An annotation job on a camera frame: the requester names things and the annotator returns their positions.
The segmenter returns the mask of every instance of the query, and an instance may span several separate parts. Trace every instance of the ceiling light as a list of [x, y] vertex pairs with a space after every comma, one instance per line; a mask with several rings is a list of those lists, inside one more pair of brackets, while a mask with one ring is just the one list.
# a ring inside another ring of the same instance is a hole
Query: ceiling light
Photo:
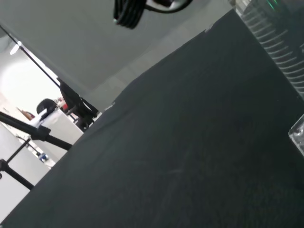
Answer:
[[13, 47], [13, 49], [10, 51], [10, 55], [14, 55], [14, 54], [18, 51], [18, 49], [19, 49], [19, 45], [16, 44], [16, 45]]

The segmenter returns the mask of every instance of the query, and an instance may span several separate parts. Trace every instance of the black chair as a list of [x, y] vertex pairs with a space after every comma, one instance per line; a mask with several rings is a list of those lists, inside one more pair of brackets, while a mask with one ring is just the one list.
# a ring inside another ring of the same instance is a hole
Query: black chair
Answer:
[[94, 123], [93, 118], [97, 117], [98, 110], [82, 99], [62, 80], [60, 80], [60, 91], [68, 106], [66, 114], [69, 115], [73, 113], [78, 116], [75, 124], [84, 132], [90, 124]]

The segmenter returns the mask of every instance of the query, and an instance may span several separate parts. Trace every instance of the black tablecloth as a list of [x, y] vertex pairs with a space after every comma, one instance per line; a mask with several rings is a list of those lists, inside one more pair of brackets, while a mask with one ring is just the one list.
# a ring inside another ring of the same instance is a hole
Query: black tablecloth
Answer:
[[303, 227], [303, 113], [231, 11], [133, 81], [4, 228]]

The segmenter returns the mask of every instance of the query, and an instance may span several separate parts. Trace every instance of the coiled cable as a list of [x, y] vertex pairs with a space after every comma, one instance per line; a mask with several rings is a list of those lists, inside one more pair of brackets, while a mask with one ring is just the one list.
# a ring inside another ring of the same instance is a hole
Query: coiled cable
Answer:
[[114, 22], [129, 29], [135, 28], [145, 5], [146, 0], [115, 0]]

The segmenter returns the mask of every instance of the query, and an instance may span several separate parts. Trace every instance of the metal pole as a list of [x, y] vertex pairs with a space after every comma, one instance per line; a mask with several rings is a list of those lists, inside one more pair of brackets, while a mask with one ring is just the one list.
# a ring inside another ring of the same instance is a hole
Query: metal pole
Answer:
[[12, 178], [14, 178], [16, 181], [18, 181], [20, 184], [22, 184], [29, 190], [32, 190], [34, 188], [33, 184], [31, 184], [29, 181], [27, 181], [25, 178], [15, 172], [3, 159], [0, 160], [0, 171], [6, 172], [8, 175], [10, 175]]

